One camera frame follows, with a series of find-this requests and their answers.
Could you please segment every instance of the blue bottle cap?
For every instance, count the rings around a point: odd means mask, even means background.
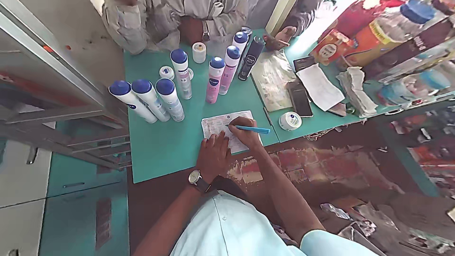
[[[123,80],[115,81],[109,86],[109,91],[117,96],[125,95],[131,91],[131,85]]]
[[[399,8],[401,14],[413,23],[425,24],[435,17],[435,9],[419,0],[409,0]]]
[[[243,44],[244,42],[248,41],[248,35],[242,31],[237,32],[235,33],[234,40],[239,44]]]
[[[171,59],[175,63],[183,64],[188,60],[188,55],[184,50],[179,48],[171,52]]]
[[[240,58],[240,49],[237,46],[228,46],[226,53],[233,60]]]
[[[220,57],[212,57],[209,64],[213,68],[223,68],[225,65],[224,60]]]
[[[138,79],[131,84],[131,89],[137,93],[146,93],[152,89],[152,84],[147,79]]]
[[[450,87],[450,81],[439,71],[434,69],[426,70],[420,73],[419,77],[430,87],[436,90],[442,90]]]
[[[161,78],[157,81],[155,88],[161,95],[170,95],[175,90],[175,85],[171,79]]]

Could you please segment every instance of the person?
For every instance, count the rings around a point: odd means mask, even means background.
[[[212,186],[216,186],[214,183],[217,180],[225,179],[217,176],[216,170],[225,169],[231,155],[228,149],[229,138],[221,132],[202,141],[197,170],[188,179],[193,184],[189,182],[166,209],[141,241],[134,256],[161,256],[169,253],[172,256],[376,255],[356,242],[326,232],[303,196],[270,158],[258,134],[239,130],[234,125],[256,127],[256,121],[238,117],[228,127],[248,146],[257,160],[288,239],[282,239],[275,232],[275,225],[253,205],[227,193],[228,186],[225,186],[224,191],[214,190],[215,195],[206,193]],[[191,216],[192,208],[204,195],[210,196],[205,198],[205,203]],[[285,241],[289,240],[291,244],[292,241],[297,243],[287,245]]]
[[[144,49],[172,51],[181,39],[191,46],[210,41],[230,44],[247,14],[248,0],[106,0],[102,7],[108,33],[131,54]]]

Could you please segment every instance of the wristwatch on other person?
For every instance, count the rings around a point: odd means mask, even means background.
[[[202,41],[207,42],[210,41],[210,33],[208,32],[208,25],[205,20],[202,21]]]
[[[201,193],[206,193],[210,188],[210,184],[202,179],[201,172],[199,170],[192,171],[188,177],[188,181],[190,184],[195,185]]]

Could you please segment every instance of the man's right hand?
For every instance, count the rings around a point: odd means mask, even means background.
[[[264,148],[261,144],[261,141],[259,140],[257,133],[252,131],[239,130],[235,127],[235,125],[257,127],[256,120],[246,117],[237,117],[230,122],[228,127],[229,130],[250,150],[258,150]]]

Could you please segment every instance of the man's left hand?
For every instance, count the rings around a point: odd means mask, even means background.
[[[202,178],[209,184],[228,167],[231,149],[228,148],[229,137],[224,135],[224,131],[219,135],[212,134],[209,139],[205,138],[201,142],[196,168],[201,172]]]
[[[202,20],[195,19],[191,16],[183,16],[180,19],[180,38],[192,46],[196,42],[202,42]]]

